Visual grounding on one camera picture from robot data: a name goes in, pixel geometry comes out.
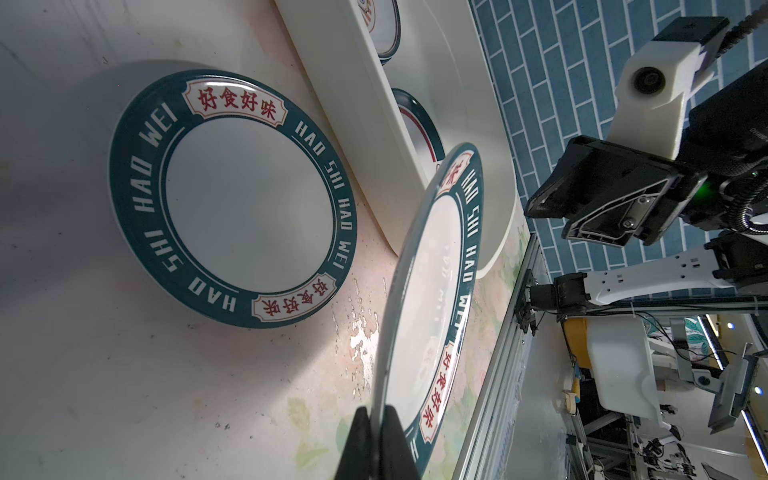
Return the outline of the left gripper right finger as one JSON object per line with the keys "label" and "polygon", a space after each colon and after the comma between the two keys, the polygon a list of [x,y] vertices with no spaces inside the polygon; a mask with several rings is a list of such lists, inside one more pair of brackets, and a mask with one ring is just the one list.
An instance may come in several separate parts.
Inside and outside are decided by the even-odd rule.
{"label": "left gripper right finger", "polygon": [[391,405],[384,408],[379,435],[379,478],[420,479],[396,409]]}

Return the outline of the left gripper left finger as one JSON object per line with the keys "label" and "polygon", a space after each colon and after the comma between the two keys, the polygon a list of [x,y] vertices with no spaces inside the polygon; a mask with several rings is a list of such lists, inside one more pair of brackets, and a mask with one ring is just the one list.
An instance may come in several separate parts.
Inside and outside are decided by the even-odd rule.
{"label": "left gripper left finger", "polygon": [[371,423],[367,408],[361,406],[355,411],[334,479],[368,480],[371,458]]}

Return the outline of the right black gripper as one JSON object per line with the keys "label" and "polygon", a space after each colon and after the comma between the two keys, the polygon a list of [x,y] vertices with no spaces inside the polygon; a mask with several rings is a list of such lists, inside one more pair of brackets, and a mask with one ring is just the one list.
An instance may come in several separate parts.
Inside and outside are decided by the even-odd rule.
{"label": "right black gripper", "polygon": [[565,239],[613,247],[655,243],[681,212],[701,230],[727,229],[732,200],[767,166],[766,62],[691,110],[677,160],[576,136],[525,215],[567,218]]}

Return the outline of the green red rim plate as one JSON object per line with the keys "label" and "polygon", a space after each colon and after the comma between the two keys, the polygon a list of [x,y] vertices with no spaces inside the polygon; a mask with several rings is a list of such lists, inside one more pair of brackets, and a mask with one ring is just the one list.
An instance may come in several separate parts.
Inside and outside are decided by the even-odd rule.
{"label": "green red rim plate", "polygon": [[393,88],[396,104],[413,143],[418,164],[430,181],[445,158],[438,130],[422,104],[410,93]]}

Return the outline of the orange sunburst plate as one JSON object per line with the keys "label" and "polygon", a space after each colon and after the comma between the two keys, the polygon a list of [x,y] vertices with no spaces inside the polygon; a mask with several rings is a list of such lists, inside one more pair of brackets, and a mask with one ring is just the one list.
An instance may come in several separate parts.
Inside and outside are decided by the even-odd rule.
{"label": "orange sunburst plate", "polygon": [[364,24],[382,65],[397,52],[401,40],[401,21],[396,0],[358,0]]}

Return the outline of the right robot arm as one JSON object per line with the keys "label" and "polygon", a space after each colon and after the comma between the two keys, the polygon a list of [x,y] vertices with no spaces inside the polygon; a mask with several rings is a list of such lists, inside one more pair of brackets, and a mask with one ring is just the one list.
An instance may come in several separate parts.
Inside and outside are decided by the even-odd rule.
{"label": "right robot arm", "polygon": [[589,136],[573,138],[525,213],[564,218],[568,239],[650,244],[677,219],[716,232],[703,246],[663,259],[532,285],[531,309],[577,316],[633,297],[696,288],[765,295],[766,66],[693,110],[674,161]]}

